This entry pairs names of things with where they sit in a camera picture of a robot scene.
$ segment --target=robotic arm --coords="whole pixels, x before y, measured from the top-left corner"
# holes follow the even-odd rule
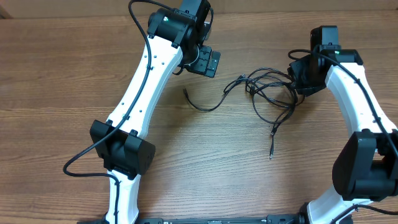
[[[211,11],[211,22],[205,22]],[[118,195],[114,179],[110,179],[109,211],[95,223],[133,224],[138,218],[137,196],[141,175],[148,170],[155,154],[155,146],[147,141],[149,121],[167,80],[177,68],[213,78],[221,54],[204,46],[210,34],[213,10],[206,0],[184,0],[180,9],[159,9],[149,18],[147,30],[152,62],[145,87],[127,120],[108,140],[96,146],[98,156],[104,159],[109,175],[119,180]],[[103,139],[125,117],[137,95],[148,65],[145,46],[141,62],[116,109],[106,123],[94,121],[90,135],[94,143]],[[115,203],[118,197],[118,211]]]
[[[362,60],[356,50],[341,50],[337,27],[321,26],[311,32],[312,54],[290,64],[297,91],[311,95],[327,87],[338,105],[351,135],[333,166],[333,185],[317,200],[302,208],[306,223],[352,223],[347,217],[355,205],[367,205],[388,196],[398,195],[398,160],[365,98],[363,90],[337,64],[323,60],[320,54],[334,59],[362,83],[382,126],[394,144],[397,127],[387,118],[365,77]],[[374,153],[384,156],[374,161]]]

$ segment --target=tangled cable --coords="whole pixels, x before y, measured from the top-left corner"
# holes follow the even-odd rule
[[[261,72],[261,71],[266,71],[266,73],[252,78],[252,76],[254,74],[256,74],[257,72]],[[288,82],[283,81],[281,79],[282,77],[288,79]],[[261,81],[262,79],[271,79],[271,80],[274,80],[274,82],[264,83]],[[291,117],[296,106],[303,103],[304,98],[305,98],[303,96],[303,98],[299,101],[297,92],[292,87],[293,80],[289,75],[287,75],[279,70],[276,70],[274,68],[269,68],[269,67],[258,68],[257,70],[250,73],[250,75],[248,75],[247,78],[246,78],[245,74],[242,74],[241,76],[239,76],[237,79],[235,79],[234,81],[229,83],[224,88],[222,99],[215,107],[210,108],[210,109],[203,109],[203,108],[195,105],[194,103],[192,103],[191,100],[189,99],[188,91],[186,88],[183,89],[183,93],[184,93],[186,99],[188,100],[188,102],[194,108],[196,108],[200,111],[210,112],[210,111],[217,109],[224,102],[226,96],[231,92],[231,90],[233,88],[235,88],[236,86],[238,86],[239,84],[241,84],[242,82],[245,83],[246,92],[248,92],[251,95],[253,108],[254,108],[254,111],[256,112],[256,114],[258,115],[258,117],[260,117],[263,121],[273,125],[272,131],[271,131],[272,144],[271,144],[271,148],[269,151],[269,159],[272,159],[272,156],[274,155],[274,136],[277,132],[278,127],[283,122],[285,122],[286,120],[288,120]],[[284,102],[284,101],[280,101],[277,99],[273,99],[273,98],[268,97],[264,93],[264,90],[268,87],[282,87],[282,86],[286,87],[286,89],[289,91],[292,102]],[[258,112],[258,110],[256,108],[256,104],[255,104],[255,100],[254,100],[256,95],[263,97],[269,103],[282,109],[281,114],[274,121],[265,119],[263,116],[260,115],[260,113]]]

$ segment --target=black wire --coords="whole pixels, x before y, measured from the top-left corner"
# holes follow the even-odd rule
[[[184,65],[182,65],[182,67],[180,68],[180,70],[177,72],[177,73],[174,73],[173,72],[173,74],[174,75],[179,75],[179,74],[181,74],[183,71],[184,71],[184,67],[183,67]]]
[[[346,72],[348,74],[348,76],[350,76],[360,87],[360,89],[363,92],[363,95],[365,96],[366,101],[368,102],[369,108],[372,111],[372,114],[374,116],[374,120],[376,121],[377,125],[379,126],[380,130],[382,131],[382,133],[385,135],[387,142],[389,143],[393,154],[395,155],[396,159],[398,159],[398,151],[397,148],[395,146],[395,144],[392,142],[392,139],[390,138],[390,135],[388,134],[388,132],[386,131],[386,129],[384,128],[384,126],[381,123],[381,118],[377,115],[376,109],[373,106],[372,100],[368,94],[368,92],[366,91],[365,87],[363,86],[363,84],[361,83],[361,80],[356,78],[355,75],[353,75],[346,67],[342,66],[342,64],[340,64],[339,62],[333,60],[330,57],[327,57],[326,55],[320,54],[320,53],[316,53],[316,52],[312,52],[310,50],[305,50],[305,49],[296,49],[296,50],[291,50],[288,53],[289,58],[294,58],[293,56],[291,56],[292,53],[296,53],[296,52],[303,52],[303,53],[309,53],[309,54],[315,54],[316,56],[319,56],[321,58],[324,58],[328,61],[330,61],[331,63],[333,63],[334,65],[339,66],[344,72]]]
[[[266,73],[259,75],[258,77],[254,77],[251,78],[254,74],[256,74],[257,72],[260,71],[267,71]],[[279,76],[282,76],[286,79],[289,80],[289,82],[284,82],[282,81],[279,77],[276,77],[274,75],[271,74],[276,74]],[[264,83],[261,82],[261,79],[274,79],[276,80],[275,82],[270,82],[270,83]],[[223,97],[220,100],[220,102],[209,109],[203,109],[201,107],[198,107],[197,105],[195,105],[194,103],[192,103],[192,101],[189,99],[189,95],[188,95],[188,91],[187,89],[183,89],[183,93],[187,99],[187,101],[197,110],[200,111],[205,111],[205,112],[210,112],[213,111],[215,109],[217,109],[225,100],[226,96],[231,92],[231,90],[233,88],[235,88],[236,86],[238,86],[239,84],[241,84],[242,82],[245,83],[245,88],[246,91],[248,93],[250,93],[250,95],[252,96],[252,104],[253,104],[253,108],[254,111],[256,112],[256,114],[258,115],[258,117],[260,117],[263,121],[269,123],[269,124],[273,124],[272,127],[272,131],[271,131],[271,136],[272,136],[272,144],[271,144],[271,148],[270,148],[270,152],[269,152],[269,158],[272,159],[272,155],[274,153],[274,136],[275,133],[278,129],[278,127],[280,126],[280,124],[282,124],[284,121],[288,120],[291,115],[294,112],[294,109],[296,106],[298,106],[299,104],[301,104],[304,101],[304,97],[302,98],[302,100],[299,102],[298,100],[298,96],[297,93],[295,91],[294,88],[292,88],[292,78],[290,76],[288,76],[287,74],[284,74],[283,72],[276,70],[274,68],[269,68],[269,67],[263,67],[263,68],[258,68],[257,70],[253,71],[252,73],[250,73],[248,75],[248,77],[246,78],[243,75],[239,76],[236,80],[232,81],[231,83],[229,83],[223,90]],[[264,93],[264,89],[268,88],[268,87],[281,87],[284,86],[288,89],[291,98],[293,99],[291,103],[289,102],[284,102],[284,101],[280,101],[280,100],[276,100],[273,98],[269,98],[265,93]],[[279,107],[279,108],[283,108],[283,112],[281,112],[281,114],[274,120],[274,121],[270,121],[268,119],[263,118],[257,108],[256,108],[256,104],[255,104],[255,100],[254,100],[254,96],[255,95],[259,95],[263,98],[265,98],[269,103]]]
[[[171,9],[168,6],[165,6],[161,3],[155,2],[155,1],[144,1],[144,0],[131,0],[129,2],[129,12],[130,12],[130,16],[132,17],[133,21],[136,23],[140,33],[142,34],[142,36],[144,37],[146,46],[147,46],[147,51],[148,51],[148,65],[147,65],[147,70],[144,76],[144,79],[141,83],[141,86],[137,92],[136,97],[134,98],[134,100],[132,101],[129,109],[127,110],[126,114],[123,116],[122,120],[120,121],[120,123],[109,133],[107,134],[104,138],[100,139],[98,142],[92,144],[91,146],[87,147],[85,150],[79,152],[77,155],[73,156],[73,158],[71,158],[64,166],[63,166],[63,172],[66,175],[72,176],[72,177],[109,177],[112,178],[115,181],[115,185],[116,185],[116,199],[115,199],[115,205],[114,205],[114,222],[115,224],[118,224],[118,203],[119,203],[119,192],[120,192],[120,183],[119,180],[116,176],[114,175],[110,175],[110,174],[104,174],[104,173],[90,173],[90,174],[76,174],[76,173],[72,173],[67,171],[68,166],[70,164],[72,164],[73,162],[75,162],[77,159],[79,159],[81,156],[85,155],[87,152],[90,152],[92,149],[94,149],[97,145],[101,144],[102,142],[106,141],[109,137],[111,137],[122,125],[123,123],[127,120],[127,118],[129,117],[130,112],[132,111],[134,105],[137,103],[137,100],[139,99],[146,81],[148,79],[149,76],[149,72],[150,72],[150,67],[151,67],[151,63],[152,63],[152,52],[150,50],[150,45],[149,45],[149,41],[148,38],[146,36],[146,33],[144,31],[144,29],[141,27],[140,23],[138,22],[137,18],[135,17],[133,11],[132,11],[132,4],[134,2],[147,2],[147,3],[151,3],[151,4],[155,4],[158,5],[160,7],[164,7],[166,9]]]
[[[353,205],[350,208],[348,208],[347,210],[345,210],[343,213],[341,213],[340,215],[338,215],[335,219],[333,219],[331,221],[330,224],[335,224],[338,220],[342,219],[343,217],[345,217],[346,215],[348,215],[350,212],[352,212],[353,210],[357,210],[358,208],[366,208],[375,212],[379,212],[381,214],[385,214],[385,215],[398,215],[398,212],[391,212],[391,211],[386,211],[380,208],[375,208],[369,205]]]
[[[210,29],[211,29],[211,25],[213,24],[214,10],[213,10],[212,7],[210,8],[210,14],[211,14],[211,19],[210,19],[210,23],[209,23],[209,30],[207,31],[205,37],[209,34]]]

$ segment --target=black joint housing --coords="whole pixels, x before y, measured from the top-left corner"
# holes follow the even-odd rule
[[[338,63],[354,62],[363,65],[356,50],[343,50],[338,42],[337,26],[320,26],[311,30],[310,55],[290,64],[289,75],[294,80],[294,88],[299,95],[310,96],[326,88],[325,78],[332,65],[327,56]]]
[[[391,138],[397,145],[397,131]],[[343,200],[366,198],[379,202],[398,195],[398,160],[382,133],[368,129],[352,134],[333,165],[333,185]],[[374,160],[379,149],[382,160]]]
[[[110,124],[95,120],[90,136],[96,143],[113,129]],[[104,159],[104,168],[126,174],[130,180],[137,174],[144,175],[155,156],[155,146],[137,137],[134,130],[128,134],[119,129],[95,149],[98,156]]]
[[[161,8],[150,16],[147,33],[171,41],[172,47],[181,47],[179,67],[213,78],[221,54],[203,45],[211,28],[205,24],[210,7],[207,0],[183,0],[180,9]]]

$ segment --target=black mounting bracket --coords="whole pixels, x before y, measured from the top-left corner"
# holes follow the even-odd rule
[[[113,131],[111,121],[106,124],[95,120],[91,125],[90,136],[94,143]],[[135,131],[125,133],[120,129],[109,139],[95,147],[100,158],[104,159],[104,168],[116,170],[133,180],[137,174],[144,175],[154,156],[155,146],[136,136]]]
[[[198,58],[191,64],[182,65],[188,72],[204,75],[209,78],[214,78],[220,61],[221,53],[214,52],[211,47],[200,47]]]

